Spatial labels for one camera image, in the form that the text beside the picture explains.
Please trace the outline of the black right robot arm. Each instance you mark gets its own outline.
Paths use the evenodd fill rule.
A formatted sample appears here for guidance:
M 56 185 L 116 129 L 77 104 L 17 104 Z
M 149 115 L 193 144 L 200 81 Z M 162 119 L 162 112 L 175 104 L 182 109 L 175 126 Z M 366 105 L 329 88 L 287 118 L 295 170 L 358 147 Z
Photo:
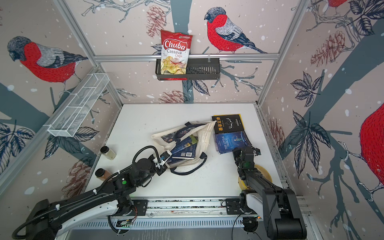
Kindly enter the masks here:
M 260 150 L 254 147 L 233 150 L 239 178 L 247 187 L 240 195 L 242 209 L 261 217 L 271 240 L 306 239 L 306 224 L 296 194 L 266 179 L 255 167 L 255 153 L 260 154 Z

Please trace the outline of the blue Animal Farm book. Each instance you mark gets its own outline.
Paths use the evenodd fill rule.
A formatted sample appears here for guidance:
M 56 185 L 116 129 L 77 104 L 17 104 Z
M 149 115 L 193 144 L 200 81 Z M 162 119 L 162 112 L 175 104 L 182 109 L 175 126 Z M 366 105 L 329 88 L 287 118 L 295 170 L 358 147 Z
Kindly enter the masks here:
M 194 137 L 193 135 L 188 136 L 186 139 L 182 140 L 181 142 L 177 143 L 176 146 L 171 150 L 172 154 L 178 153 L 198 142 L 198 139 Z

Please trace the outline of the blue Little Prince book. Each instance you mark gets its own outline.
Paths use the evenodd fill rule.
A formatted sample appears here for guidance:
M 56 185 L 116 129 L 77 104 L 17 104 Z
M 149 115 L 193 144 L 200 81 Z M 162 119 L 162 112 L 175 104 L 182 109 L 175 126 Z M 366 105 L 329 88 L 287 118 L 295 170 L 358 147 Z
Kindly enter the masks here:
M 232 152 L 236 148 L 251 146 L 251 142 L 244 131 L 215 134 L 217 151 L 220 154 Z

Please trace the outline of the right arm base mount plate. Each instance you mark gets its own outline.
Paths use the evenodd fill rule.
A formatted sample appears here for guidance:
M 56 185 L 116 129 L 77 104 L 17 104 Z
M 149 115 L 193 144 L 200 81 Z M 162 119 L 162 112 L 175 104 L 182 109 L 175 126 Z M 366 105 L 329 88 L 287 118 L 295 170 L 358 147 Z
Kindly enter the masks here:
M 253 211 L 240 198 L 225 199 L 227 215 L 251 214 Z

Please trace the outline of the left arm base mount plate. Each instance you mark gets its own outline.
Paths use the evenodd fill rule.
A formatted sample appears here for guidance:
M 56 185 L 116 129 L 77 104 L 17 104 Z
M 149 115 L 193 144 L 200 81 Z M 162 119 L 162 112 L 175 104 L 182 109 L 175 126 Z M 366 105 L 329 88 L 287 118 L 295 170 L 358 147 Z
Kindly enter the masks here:
M 148 203 L 148 200 L 118 200 L 118 210 L 113 217 L 145 216 Z

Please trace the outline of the cream canvas tote bag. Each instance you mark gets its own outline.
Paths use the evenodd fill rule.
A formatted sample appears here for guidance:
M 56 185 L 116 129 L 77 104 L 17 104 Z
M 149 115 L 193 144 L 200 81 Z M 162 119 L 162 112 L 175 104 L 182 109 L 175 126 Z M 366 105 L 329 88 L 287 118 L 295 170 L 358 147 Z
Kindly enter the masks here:
M 205 164 L 208 158 L 206 150 L 209 146 L 211 132 L 214 129 L 215 123 L 216 121 L 206 123 L 188 122 L 181 127 L 177 127 L 151 136 L 155 143 L 156 149 L 160 152 L 171 152 L 177 143 L 186 139 L 190 135 L 193 135 L 198 139 L 196 157 L 193 160 L 173 159 L 172 157 L 168 159 L 165 164 L 167 165 L 168 169 L 170 169 L 171 173 L 179 176 L 190 175 Z M 176 172 L 176 168 L 178 166 L 192 165 L 197 163 L 199 160 L 202 160 L 201 164 L 193 170 L 184 173 Z

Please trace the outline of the navy book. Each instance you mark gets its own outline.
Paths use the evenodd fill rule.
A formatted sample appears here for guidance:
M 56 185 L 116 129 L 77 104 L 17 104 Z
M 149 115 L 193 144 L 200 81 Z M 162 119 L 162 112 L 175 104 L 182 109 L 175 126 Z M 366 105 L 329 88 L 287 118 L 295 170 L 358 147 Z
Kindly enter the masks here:
M 193 160 L 196 157 L 197 144 L 190 145 L 189 147 L 172 154 L 173 159 Z

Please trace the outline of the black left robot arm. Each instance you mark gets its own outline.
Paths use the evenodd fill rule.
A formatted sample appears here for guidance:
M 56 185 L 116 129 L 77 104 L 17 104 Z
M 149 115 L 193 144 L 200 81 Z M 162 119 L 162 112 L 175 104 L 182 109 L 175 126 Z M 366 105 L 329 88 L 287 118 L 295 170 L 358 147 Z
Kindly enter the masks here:
M 86 222 L 100 217 L 145 214 L 146 201 L 133 201 L 130 194 L 145 187 L 165 170 L 165 158 L 140 159 L 109 176 L 99 187 L 67 200 L 38 202 L 27 220 L 14 230 L 14 240 L 54 240 Z

